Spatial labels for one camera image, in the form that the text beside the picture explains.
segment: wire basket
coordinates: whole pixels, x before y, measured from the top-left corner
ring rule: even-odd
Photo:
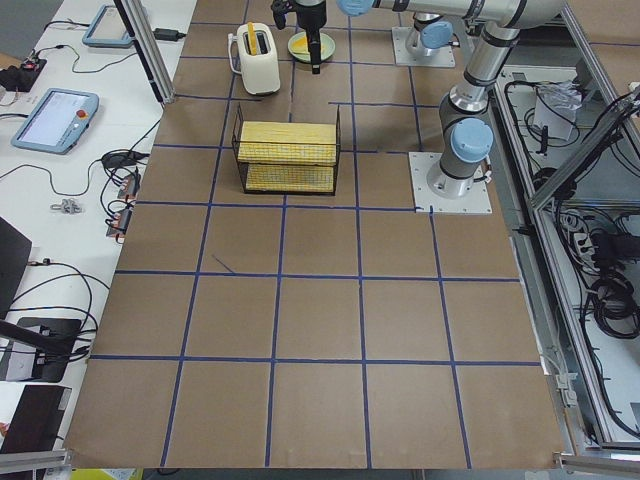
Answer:
[[[327,125],[245,122],[238,106],[232,143],[245,193],[335,195],[339,109]]]

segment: plate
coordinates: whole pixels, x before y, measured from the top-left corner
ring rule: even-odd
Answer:
[[[287,49],[289,50],[289,53],[293,56],[293,58],[295,58],[296,60],[303,63],[310,63],[311,57],[308,51],[307,53],[300,53],[299,50],[296,50],[293,48],[293,45],[301,41],[303,38],[305,38],[305,36],[306,36],[305,32],[296,33],[293,37],[289,39],[289,42],[287,43]],[[329,57],[331,57],[331,55],[333,55],[334,52],[336,51],[336,42],[334,42],[333,38],[331,38],[329,35],[321,32],[320,43],[322,44],[322,51],[320,52],[320,58],[324,62]]]

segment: floor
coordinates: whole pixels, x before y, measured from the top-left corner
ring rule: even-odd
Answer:
[[[62,0],[0,0],[0,52],[17,59],[29,55],[61,4]]]
[[[67,436],[77,466],[550,468],[562,450],[494,192],[489,216],[414,212],[406,152],[442,151],[462,69],[395,67],[409,17],[329,5],[322,73],[273,29],[283,85],[254,98],[226,37],[272,23],[264,2],[199,2]],[[313,123],[339,106],[335,197],[243,194],[238,105]]]

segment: gray floor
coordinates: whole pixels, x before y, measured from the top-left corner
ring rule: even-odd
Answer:
[[[0,52],[18,59],[29,55],[61,4],[62,0],[0,0]]]

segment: tablet screen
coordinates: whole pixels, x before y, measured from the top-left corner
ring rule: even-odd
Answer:
[[[18,140],[39,145],[57,145],[87,98],[86,95],[75,93],[53,92]]]

